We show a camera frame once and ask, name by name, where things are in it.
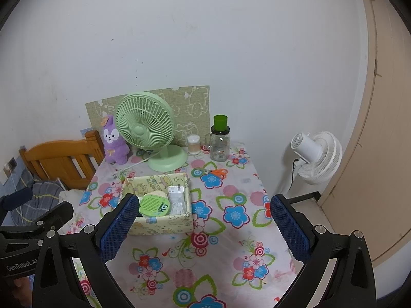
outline floral tablecloth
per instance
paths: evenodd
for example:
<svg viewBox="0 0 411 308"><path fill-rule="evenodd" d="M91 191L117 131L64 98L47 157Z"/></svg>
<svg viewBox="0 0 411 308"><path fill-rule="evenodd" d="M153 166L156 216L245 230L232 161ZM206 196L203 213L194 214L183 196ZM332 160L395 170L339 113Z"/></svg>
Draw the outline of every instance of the floral tablecloth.
<svg viewBox="0 0 411 308"><path fill-rule="evenodd" d="M96 224L118 204L127 177L157 175L134 151L128 163L103 161L84 193L70 232ZM228 170L219 177L196 168ZM276 224L266 191L243 144L226 162L213 162L203 149L175 172L186 172L194 232L128 235L116 258L107 262L135 307L273 307L295 279L295 267ZM79 260L81 285L100 307Z"/></svg>

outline plush bunny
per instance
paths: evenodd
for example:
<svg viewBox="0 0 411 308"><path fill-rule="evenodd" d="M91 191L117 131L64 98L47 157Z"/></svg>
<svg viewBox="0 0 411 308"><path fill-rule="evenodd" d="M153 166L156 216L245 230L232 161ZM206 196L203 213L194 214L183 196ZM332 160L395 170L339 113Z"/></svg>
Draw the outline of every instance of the plush bunny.
<svg viewBox="0 0 411 308"><path fill-rule="evenodd" d="M126 140L119 134L114 125L113 115L109 114L103 120L103 144L104 152L106 153L106 160L108 163L117 162L118 164L125 164L127 162L127 154L130 152Z"/></svg>

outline fan base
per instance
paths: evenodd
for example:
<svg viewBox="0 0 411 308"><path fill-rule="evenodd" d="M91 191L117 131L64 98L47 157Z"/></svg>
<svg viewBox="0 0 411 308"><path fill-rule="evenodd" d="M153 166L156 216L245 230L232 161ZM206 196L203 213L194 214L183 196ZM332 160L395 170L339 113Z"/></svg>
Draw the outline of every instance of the fan base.
<svg viewBox="0 0 411 308"><path fill-rule="evenodd" d="M162 157L163 151L148 160L148 166L159 172L172 171L187 162L188 154L177 145L167 146L167 156Z"/></svg>

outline door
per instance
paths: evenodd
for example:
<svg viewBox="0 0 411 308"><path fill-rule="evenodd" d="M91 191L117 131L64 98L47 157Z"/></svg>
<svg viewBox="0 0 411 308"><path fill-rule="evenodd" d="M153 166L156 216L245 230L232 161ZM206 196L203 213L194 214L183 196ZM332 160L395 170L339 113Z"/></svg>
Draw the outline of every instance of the door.
<svg viewBox="0 0 411 308"><path fill-rule="evenodd" d="M405 236L408 241L411 229L411 35L388 0L371 4L377 36L371 102L352 156L322 208L336 233L362 231L379 264L406 243Z"/></svg>

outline white electric fan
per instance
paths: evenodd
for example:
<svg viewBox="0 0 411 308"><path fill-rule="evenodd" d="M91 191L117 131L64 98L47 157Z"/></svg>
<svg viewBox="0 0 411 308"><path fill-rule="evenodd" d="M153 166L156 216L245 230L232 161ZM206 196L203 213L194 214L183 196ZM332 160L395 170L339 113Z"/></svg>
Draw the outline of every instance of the white electric fan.
<svg viewBox="0 0 411 308"><path fill-rule="evenodd" d="M129 94L117 105L114 118L126 141L157 152L148 160L151 169L172 171L186 163L188 154L180 146L170 145L175 134L174 114L161 97L149 92Z"/></svg>
<svg viewBox="0 0 411 308"><path fill-rule="evenodd" d="M308 136L302 132L291 140L292 150L300 157L295 167L308 184L316 185L330 179L341 163L342 147L330 132Z"/></svg>

